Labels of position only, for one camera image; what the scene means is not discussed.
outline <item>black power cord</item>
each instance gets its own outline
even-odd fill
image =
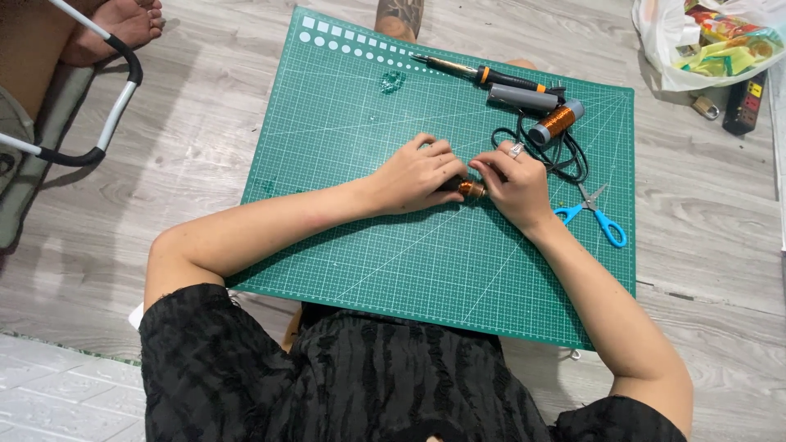
[[[532,141],[532,138],[527,135],[527,131],[525,131],[523,127],[523,121],[525,117],[529,117],[536,121],[539,120],[539,118],[537,116],[527,115],[523,109],[517,110],[519,117],[516,121],[515,131],[507,127],[498,127],[491,132],[491,144],[494,148],[496,149],[497,146],[499,146],[497,134],[508,134],[513,138],[513,142],[521,143],[524,146],[524,149],[530,157],[543,163],[547,172],[553,173],[570,184],[576,185],[584,182],[590,174],[590,164],[587,162],[584,150],[578,145],[570,132],[567,130],[563,131],[559,138],[557,138],[556,146],[553,143],[546,143],[538,146]],[[565,161],[561,160],[563,148],[567,148],[567,151],[571,154]],[[556,152],[549,155],[548,151],[551,149],[555,149]],[[566,171],[571,165],[575,166],[574,173]]]

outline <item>hand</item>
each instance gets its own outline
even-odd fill
[[[458,192],[435,192],[455,175],[466,177],[467,167],[450,150],[450,143],[421,133],[363,181],[373,199],[373,214],[394,215],[462,202]]]
[[[497,150],[482,152],[469,162],[483,176],[497,209],[528,238],[539,228],[559,220],[549,204],[545,166],[526,152],[508,155],[513,143],[503,141]],[[507,179],[502,182],[497,171]]]

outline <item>green cutting mat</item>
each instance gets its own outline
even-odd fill
[[[485,90],[422,68],[411,53],[491,66],[549,85],[561,80],[586,115],[572,133],[589,158],[585,182],[628,235],[612,247],[584,211],[569,228],[631,292],[635,289],[634,92],[403,43],[297,7],[267,106],[243,203],[366,176],[418,132],[446,138],[465,161],[516,118],[486,106]],[[383,94],[388,72],[406,73]],[[552,206],[581,201],[549,178]],[[489,201],[451,204],[347,224],[242,271],[235,289],[592,349],[549,266]]]

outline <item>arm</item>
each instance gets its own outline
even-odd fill
[[[469,165],[483,176],[500,212],[538,247],[560,280],[598,355],[614,374],[609,395],[646,403],[688,437],[693,386],[679,354],[630,293],[553,214],[543,164],[526,153],[514,160],[507,154],[511,145],[502,143]]]
[[[223,285],[225,277],[331,227],[463,201],[458,192],[435,192],[454,175],[466,176],[467,168],[448,142],[419,134],[363,179],[256,201],[172,227],[150,248],[145,310],[182,287]]]

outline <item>gray spool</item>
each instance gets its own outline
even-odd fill
[[[556,95],[496,83],[491,85],[486,101],[496,101],[517,108],[535,109],[543,112],[551,112],[558,105]]]
[[[571,98],[568,100],[563,106],[573,111],[573,115],[575,116],[574,123],[578,121],[579,118],[584,116],[584,105],[579,100],[575,98]],[[551,134],[549,130],[545,128],[542,124],[535,124],[527,134],[532,138],[532,142],[536,145],[544,145],[551,140]]]

